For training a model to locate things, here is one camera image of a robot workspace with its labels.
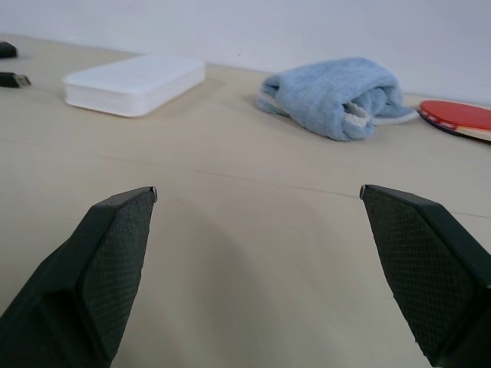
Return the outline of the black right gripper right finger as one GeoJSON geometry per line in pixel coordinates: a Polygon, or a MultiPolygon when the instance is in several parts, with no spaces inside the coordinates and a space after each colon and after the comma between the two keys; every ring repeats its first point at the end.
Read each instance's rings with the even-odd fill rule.
{"type": "Polygon", "coordinates": [[[441,204],[360,190],[384,276],[433,367],[490,365],[490,254],[441,204]]]}

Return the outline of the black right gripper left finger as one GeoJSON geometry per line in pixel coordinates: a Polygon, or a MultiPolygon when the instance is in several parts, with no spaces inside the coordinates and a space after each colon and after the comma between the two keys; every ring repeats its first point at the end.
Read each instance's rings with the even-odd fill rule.
{"type": "Polygon", "coordinates": [[[93,205],[1,316],[3,367],[109,367],[137,296],[157,191],[93,205]]]}

